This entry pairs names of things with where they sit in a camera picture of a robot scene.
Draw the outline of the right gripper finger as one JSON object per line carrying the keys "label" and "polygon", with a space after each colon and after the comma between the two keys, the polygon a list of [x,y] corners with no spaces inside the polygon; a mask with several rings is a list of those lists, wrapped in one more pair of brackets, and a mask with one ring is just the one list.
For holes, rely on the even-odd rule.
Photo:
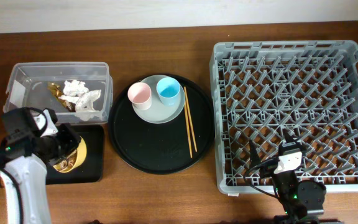
{"label": "right gripper finger", "polygon": [[256,150],[256,146],[252,140],[249,141],[249,148],[250,148],[250,169],[253,169],[260,165],[261,160]]}
{"label": "right gripper finger", "polygon": [[294,146],[298,143],[298,141],[294,138],[292,138],[288,131],[286,129],[283,130],[283,136],[285,138],[285,142],[283,143],[283,146]]}

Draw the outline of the food scraps pile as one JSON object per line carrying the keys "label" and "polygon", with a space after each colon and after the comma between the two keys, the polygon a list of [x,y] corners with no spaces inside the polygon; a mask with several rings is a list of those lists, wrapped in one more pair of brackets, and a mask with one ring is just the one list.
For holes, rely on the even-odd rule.
{"label": "food scraps pile", "polygon": [[76,159],[74,157],[71,157],[69,159],[65,159],[65,160],[61,161],[58,164],[55,164],[53,166],[53,168],[58,172],[67,173],[73,169],[75,162],[76,162]]}

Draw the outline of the yellow bowl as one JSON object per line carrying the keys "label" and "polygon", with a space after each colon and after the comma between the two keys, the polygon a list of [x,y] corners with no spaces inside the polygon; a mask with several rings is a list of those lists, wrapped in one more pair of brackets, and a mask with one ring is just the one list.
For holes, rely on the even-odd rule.
{"label": "yellow bowl", "polygon": [[86,143],[85,143],[85,140],[83,138],[81,138],[81,141],[80,141],[78,147],[71,154],[69,154],[67,157],[65,157],[63,160],[74,157],[76,159],[75,165],[72,169],[72,170],[74,170],[77,167],[79,167],[80,165],[82,165],[82,163],[84,163],[84,161],[86,159],[86,155],[87,155]]}

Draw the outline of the gold snack wrapper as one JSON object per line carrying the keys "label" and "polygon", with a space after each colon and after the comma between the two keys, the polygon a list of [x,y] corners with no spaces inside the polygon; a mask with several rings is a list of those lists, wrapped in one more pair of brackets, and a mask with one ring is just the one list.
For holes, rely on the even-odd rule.
{"label": "gold snack wrapper", "polygon": [[57,99],[57,101],[69,112],[75,112],[75,105],[67,100],[61,99],[63,92],[60,89],[60,85],[52,82],[48,82],[48,89],[51,94]]}

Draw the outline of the white tissue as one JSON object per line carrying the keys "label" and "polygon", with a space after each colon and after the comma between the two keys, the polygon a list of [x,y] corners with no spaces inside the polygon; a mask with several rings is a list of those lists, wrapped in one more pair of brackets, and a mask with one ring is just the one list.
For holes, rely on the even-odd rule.
{"label": "white tissue", "polygon": [[63,94],[58,97],[70,111],[76,113],[76,117],[88,121],[96,112],[94,102],[101,96],[101,90],[89,90],[85,82],[79,80],[65,81]]}

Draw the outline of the wooden chopstick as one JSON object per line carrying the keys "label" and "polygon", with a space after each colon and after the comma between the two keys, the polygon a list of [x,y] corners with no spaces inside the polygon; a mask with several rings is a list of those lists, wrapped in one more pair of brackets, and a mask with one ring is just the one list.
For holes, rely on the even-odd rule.
{"label": "wooden chopstick", "polygon": [[189,101],[187,104],[187,110],[188,110],[189,125],[190,125],[191,147],[194,146],[195,152],[198,152]]}
{"label": "wooden chopstick", "polygon": [[188,138],[188,147],[189,147],[189,152],[190,152],[190,158],[192,159],[193,153],[192,153],[192,147],[191,147],[190,125],[189,125],[189,117],[188,117],[188,110],[187,110],[188,99],[187,99],[186,87],[183,87],[183,89],[185,92],[184,110],[185,110],[186,133],[187,133],[187,138]]}

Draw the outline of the grey round plate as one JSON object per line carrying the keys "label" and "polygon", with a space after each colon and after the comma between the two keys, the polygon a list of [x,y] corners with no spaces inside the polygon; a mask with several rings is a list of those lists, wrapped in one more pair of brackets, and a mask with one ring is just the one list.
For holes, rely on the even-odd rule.
{"label": "grey round plate", "polygon": [[151,75],[141,80],[141,83],[146,83],[151,89],[151,105],[147,110],[140,110],[135,103],[132,107],[141,119],[153,124],[167,123],[175,119],[184,109],[185,106],[185,92],[183,87],[178,85],[178,94],[173,99],[173,104],[165,105],[161,101],[158,92],[158,82],[161,79],[168,78],[167,75]]}

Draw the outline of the blue plastic cup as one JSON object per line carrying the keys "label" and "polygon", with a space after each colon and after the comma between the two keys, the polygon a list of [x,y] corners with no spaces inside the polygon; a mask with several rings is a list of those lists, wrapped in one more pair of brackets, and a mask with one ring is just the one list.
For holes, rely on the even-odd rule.
{"label": "blue plastic cup", "polygon": [[156,90],[161,102],[166,106],[171,106],[177,101],[180,84],[172,77],[165,77],[158,81]]}

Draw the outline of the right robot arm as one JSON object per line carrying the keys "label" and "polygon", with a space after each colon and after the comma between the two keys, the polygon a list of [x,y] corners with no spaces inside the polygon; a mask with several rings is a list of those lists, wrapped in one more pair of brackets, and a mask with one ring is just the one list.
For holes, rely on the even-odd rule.
{"label": "right robot arm", "polygon": [[324,213],[326,187],[313,180],[298,180],[295,171],[301,166],[306,147],[287,131],[283,135],[285,141],[278,146],[278,155],[265,161],[260,160],[254,142],[249,141],[250,168],[245,175],[257,170],[261,178],[272,179],[273,194],[252,188],[282,205],[285,214],[275,216],[274,223],[319,223],[318,216]]}

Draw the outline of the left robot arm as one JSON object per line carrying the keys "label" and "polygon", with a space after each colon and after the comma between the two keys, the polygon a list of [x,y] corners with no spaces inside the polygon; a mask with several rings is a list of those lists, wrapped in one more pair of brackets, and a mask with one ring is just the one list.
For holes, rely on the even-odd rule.
{"label": "left robot arm", "polygon": [[0,145],[0,179],[9,223],[50,223],[47,167],[66,174],[86,159],[85,140],[54,110],[23,107],[4,113],[7,132]]}

